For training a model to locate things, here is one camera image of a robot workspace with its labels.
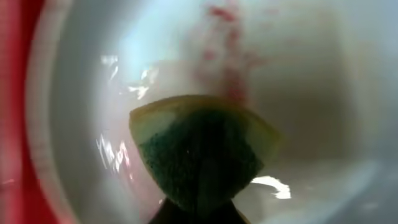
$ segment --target sponge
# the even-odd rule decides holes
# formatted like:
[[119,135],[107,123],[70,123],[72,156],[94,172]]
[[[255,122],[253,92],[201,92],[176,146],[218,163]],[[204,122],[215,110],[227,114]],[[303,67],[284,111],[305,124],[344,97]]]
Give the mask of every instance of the sponge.
[[279,139],[254,113],[211,96],[177,96],[130,113],[130,131],[157,185],[207,217],[269,162]]

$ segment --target white plate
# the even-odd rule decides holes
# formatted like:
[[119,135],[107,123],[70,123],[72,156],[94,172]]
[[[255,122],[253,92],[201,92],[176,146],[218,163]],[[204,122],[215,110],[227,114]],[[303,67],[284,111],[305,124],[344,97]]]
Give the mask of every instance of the white plate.
[[[240,53],[232,60],[238,68],[245,55],[263,62],[242,73],[245,104],[285,138],[260,174],[273,187],[250,184],[234,199],[252,223],[397,221],[394,4],[239,3]],[[27,119],[42,187],[60,218],[147,223],[153,216],[164,196],[129,136],[128,112],[173,95],[222,95],[225,83],[214,71],[231,55],[217,38],[236,25],[220,25],[215,40],[207,35],[220,20],[209,8],[225,5],[47,4],[30,63]],[[199,60],[207,45],[216,55],[210,62]],[[215,79],[199,82],[198,67]]]

